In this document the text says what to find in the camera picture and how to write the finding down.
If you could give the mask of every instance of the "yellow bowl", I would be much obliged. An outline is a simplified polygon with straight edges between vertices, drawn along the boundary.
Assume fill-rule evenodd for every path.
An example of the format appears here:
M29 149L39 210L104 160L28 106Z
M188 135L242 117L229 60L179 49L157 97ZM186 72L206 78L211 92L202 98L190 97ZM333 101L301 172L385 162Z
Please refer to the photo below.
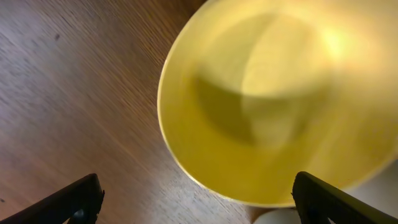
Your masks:
M395 1L210 0L160 78L162 133L198 184L241 203L294 204L305 170L346 189L392 162Z

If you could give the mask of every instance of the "table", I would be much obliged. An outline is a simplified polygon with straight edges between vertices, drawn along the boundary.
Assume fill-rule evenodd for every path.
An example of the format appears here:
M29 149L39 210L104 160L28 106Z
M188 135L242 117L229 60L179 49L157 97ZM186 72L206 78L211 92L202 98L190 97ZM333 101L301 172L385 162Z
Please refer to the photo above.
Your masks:
M0 219L93 172L106 191L98 223L263 212L197 186L160 133L163 62L204 1L0 1Z

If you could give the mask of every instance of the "wooden table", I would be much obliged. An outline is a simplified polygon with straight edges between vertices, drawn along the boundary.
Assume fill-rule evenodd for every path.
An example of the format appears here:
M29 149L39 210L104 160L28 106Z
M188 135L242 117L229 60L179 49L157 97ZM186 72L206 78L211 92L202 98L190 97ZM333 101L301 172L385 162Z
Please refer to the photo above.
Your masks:
M0 1L0 219L95 172L98 223L250 223L159 130L160 71L204 0Z

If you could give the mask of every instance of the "yellow plastic bowl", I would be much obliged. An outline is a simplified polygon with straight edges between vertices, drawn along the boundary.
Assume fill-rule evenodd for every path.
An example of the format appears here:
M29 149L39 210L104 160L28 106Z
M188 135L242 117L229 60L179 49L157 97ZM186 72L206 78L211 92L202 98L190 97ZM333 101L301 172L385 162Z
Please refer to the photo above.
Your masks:
M198 184L294 204L305 170L346 189L395 159L396 1L206 2L173 44L159 122Z

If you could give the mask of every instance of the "black object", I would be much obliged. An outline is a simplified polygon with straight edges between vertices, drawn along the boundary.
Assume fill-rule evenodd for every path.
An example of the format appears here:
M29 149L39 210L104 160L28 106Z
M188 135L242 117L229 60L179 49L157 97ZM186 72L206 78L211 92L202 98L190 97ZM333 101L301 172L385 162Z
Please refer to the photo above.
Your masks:
M307 172L299 172L293 199L302 224L398 224L398 220Z
M70 184L0 224L93 224L101 210L105 191L96 174Z

